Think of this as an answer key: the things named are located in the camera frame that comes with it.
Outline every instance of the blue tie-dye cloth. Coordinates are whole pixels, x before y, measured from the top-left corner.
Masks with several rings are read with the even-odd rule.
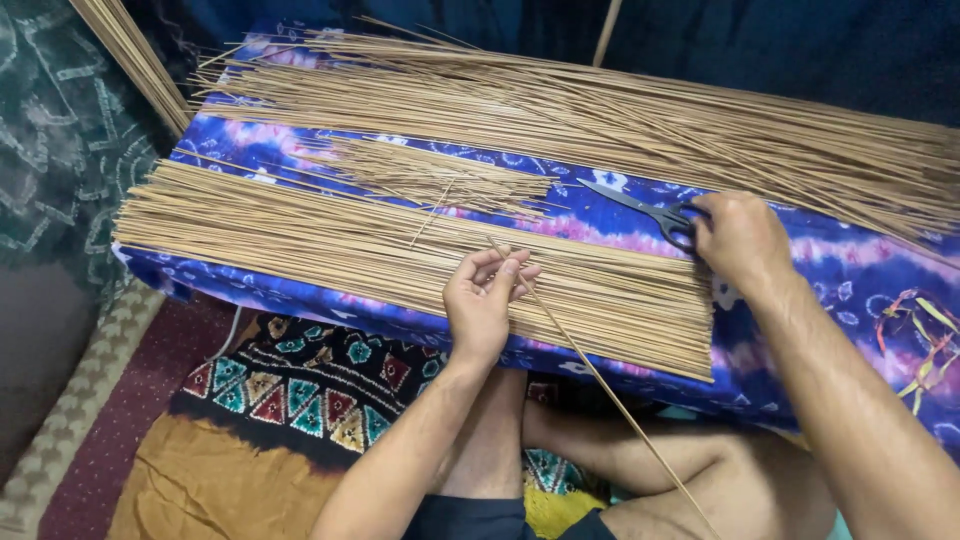
[[[265,36],[296,37],[296,30],[271,23],[257,31],[261,35],[249,35],[248,46],[237,53],[238,58],[275,53],[269,57],[271,61],[317,65],[316,56],[290,49],[290,39]],[[171,159],[245,176],[252,181],[298,187],[275,178],[279,176],[322,186],[327,185],[326,181],[294,173],[280,165],[309,168],[308,161],[291,157],[317,152],[315,147],[301,146],[300,137],[330,134],[351,135],[235,122],[198,114],[184,133],[179,148],[242,168],[179,152],[174,152]],[[398,136],[380,138],[515,170],[558,176],[563,184],[576,184],[576,179],[594,181],[657,206],[685,201],[705,192],[516,154]],[[345,189],[341,184],[336,187]],[[550,213],[554,219],[539,223],[457,209],[445,212],[535,233],[685,257],[663,240],[652,219],[590,190],[557,185],[546,201],[570,210],[557,208]],[[960,366],[951,362],[960,355],[960,338],[952,335],[954,330],[950,327],[958,326],[952,313],[960,310],[960,238],[932,235],[931,247],[940,254],[934,256],[814,212],[783,206],[774,206],[774,209],[790,235],[794,264],[809,280],[821,304],[878,372],[895,390],[901,391],[905,406],[914,411],[955,460],[960,460]],[[177,298],[185,299],[191,289],[201,290],[240,306],[333,321],[430,347],[448,349],[450,346],[443,317],[220,264],[131,248],[115,247],[114,252],[138,278]],[[711,351],[714,384],[598,356],[591,356],[591,361],[619,391],[795,431],[796,419],[762,337],[757,335],[750,310],[735,289],[716,278],[713,293],[716,303]],[[930,310],[924,309],[923,301]],[[583,380],[592,378],[571,350],[516,335],[510,337],[500,365],[561,373]]]

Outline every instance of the left hand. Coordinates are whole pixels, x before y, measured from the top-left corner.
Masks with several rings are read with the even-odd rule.
[[[511,251],[510,246],[500,249]],[[451,358],[472,357],[488,368],[496,363],[510,333],[507,304],[528,292],[518,282],[517,271],[531,287],[540,274],[536,264],[519,270],[528,258],[530,252],[520,250],[504,260],[491,248],[470,254],[460,262],[444,287],[446,317],[453,335]]]

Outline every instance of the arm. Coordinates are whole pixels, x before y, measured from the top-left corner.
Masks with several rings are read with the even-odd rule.
[[[747,300],[853,535],[956,534],[960,469],[821,308],[777,216],[743,193],[695,203],[697,252]]]
[[[515,252],[505,262],[491,249],[460,263],[444,289],[454,344],[449,362],[349,468],[321,509],[312,539],[403,535],[506,343],[507,304],[526,293],[514,280],[529,257]],[[520,271],[531,286],[539,272],[538,266]]]

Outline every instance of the white cable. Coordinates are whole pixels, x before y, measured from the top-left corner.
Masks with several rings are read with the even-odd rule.
[[[222,356],[230,346],[230,343],[233,343],[233,336],[237,333],[237,325],[240,324],[240,311],[243,310],[243,306],[237,306],[237,312],[233,314],[233,325],[230,326],[230,335],[227,336],[227,341],[224,341],[224,346],[217,351],[217,354],[207,358],[208,361],[219,358]]]

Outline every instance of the bare leg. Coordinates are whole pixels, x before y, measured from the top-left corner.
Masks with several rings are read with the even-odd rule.
[[[430,493],[467,499],[523,495],[520,426],[527,372],[493,368]]]
[[[809,454],[764,431],[649,422],[644,430],[723,538],[827,537],[836,506]],[[637,495],[600,514],[621,540],[712,538],[626,422],[563,415],[531,402],[523,444]]]

